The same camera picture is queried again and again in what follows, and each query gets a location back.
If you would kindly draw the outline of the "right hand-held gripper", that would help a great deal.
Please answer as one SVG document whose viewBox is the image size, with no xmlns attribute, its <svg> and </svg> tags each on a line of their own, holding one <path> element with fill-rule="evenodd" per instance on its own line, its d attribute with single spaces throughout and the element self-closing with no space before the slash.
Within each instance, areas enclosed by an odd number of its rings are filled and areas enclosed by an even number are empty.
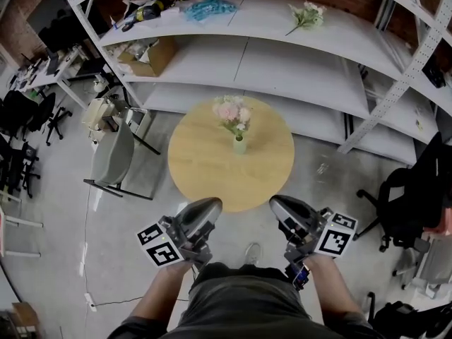
<svg viewBox="0 0 452 339">
<path fill-rule="evenodd" d="M 300 291 L 309 281 L 310 270 L 304 259 L 312 254 L 343 256 L 356 233 L 357 220 L 330 208 L 314 210 L 307 203 L 285 195 L 272 196 L 269 205 L 287 240 L 285 274 Z"/>
</svg>

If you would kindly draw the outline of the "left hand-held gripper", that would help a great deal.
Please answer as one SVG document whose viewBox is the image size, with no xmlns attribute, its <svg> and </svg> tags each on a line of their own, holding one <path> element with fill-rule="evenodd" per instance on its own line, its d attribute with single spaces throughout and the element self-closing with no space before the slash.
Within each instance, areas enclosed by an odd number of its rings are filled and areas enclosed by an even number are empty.
<svg viewBox="0 0 452 339">
<path fill-rule="evenodd" d="M 136 237 L 155 267 L 188 261 L 201 270 L 213 257 L 208 238 L 221 212 L 219 198 L 204 198 L 185 206 L 174 217 L 162 216 Z"/>
</svg>

